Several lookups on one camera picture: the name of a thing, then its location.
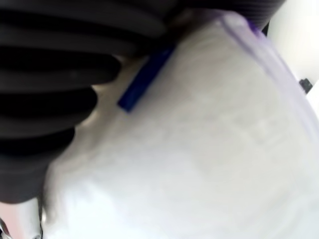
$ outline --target corrugated rubber bellows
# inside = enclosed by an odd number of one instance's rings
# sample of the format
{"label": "corrugated rubber bellows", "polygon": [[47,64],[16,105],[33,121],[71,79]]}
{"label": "corrugated rubber bellows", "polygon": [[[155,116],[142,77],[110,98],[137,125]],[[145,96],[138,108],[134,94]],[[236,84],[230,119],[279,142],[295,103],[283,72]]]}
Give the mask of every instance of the corrugated rubber bellows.
{"label": "corrugated rubber bellows", "polygon": [[0,8],[0,45],[134,55],[152,39],[112,26]]}
{"label": "corrugated rubber bellows", "polygon": [[137,7],[112,1],[0,0],[0,9],[101,24],[151,38],[166,32],[159,18]]}
{"label": "corrugated rubber bellows", "polygon": [[0,94],[0,138],[36,137],[86,119],[97,103],[91,88],[45,94]]}
{"label": "corrugated rubber bellows", "polygon": [[30,139],[0,139],[0,201],[22,203],[39,196],[49,163],[73,137],[72,128]]}
{"label": "corrugated rubber bellows", "polygon": [[45,49],[0,47],[0,94],[59,92],[116,78],[113,56]]}

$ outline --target metal part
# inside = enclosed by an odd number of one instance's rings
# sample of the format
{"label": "metal part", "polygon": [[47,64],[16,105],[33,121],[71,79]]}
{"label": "metal part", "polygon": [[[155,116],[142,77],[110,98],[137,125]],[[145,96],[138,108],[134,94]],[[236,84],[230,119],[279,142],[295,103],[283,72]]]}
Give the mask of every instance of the metal part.
{"label": "metal part", "polygon": [[3,239],[41,239],[42,229],[36,198],[19,204],[0,202],[0,217]]}

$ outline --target white plastic bag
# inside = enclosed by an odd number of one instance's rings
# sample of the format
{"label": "white plastic bag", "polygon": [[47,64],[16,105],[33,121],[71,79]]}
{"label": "white plastic bag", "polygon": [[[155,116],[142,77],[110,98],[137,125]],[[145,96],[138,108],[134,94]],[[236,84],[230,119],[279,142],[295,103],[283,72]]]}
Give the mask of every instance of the white plastic bag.
{"label": "white plastic bag", "polygon": [[317,239],[318,123],[260,33],[201,13],[127,114],[142,62],[50,168],[45,239]]}

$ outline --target white wall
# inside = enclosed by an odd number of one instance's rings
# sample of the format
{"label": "white wall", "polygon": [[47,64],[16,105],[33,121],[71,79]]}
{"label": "white wall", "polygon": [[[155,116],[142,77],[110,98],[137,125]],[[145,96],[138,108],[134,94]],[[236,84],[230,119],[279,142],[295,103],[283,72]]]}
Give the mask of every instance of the white wall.
{"label": "white wall", "polygon": [[268,36],[299,80],[319,80],[319,0],[287,0]]}

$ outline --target blue plastic strip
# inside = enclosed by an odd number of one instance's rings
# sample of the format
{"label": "blue plastic strip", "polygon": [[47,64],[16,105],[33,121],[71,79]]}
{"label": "blue plastic strip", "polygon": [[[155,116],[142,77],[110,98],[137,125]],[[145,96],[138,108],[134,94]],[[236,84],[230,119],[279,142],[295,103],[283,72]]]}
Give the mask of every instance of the blue plastic strip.
{"label": "blue plastic strip", "polygon": [[128,89],[118,101],[118,105],[122,109],[128,113],[132,111],[164,66],[165,62],[169,59],[174,49],[175,46],[170,46],[150,56],[148,62],[138,72]]}

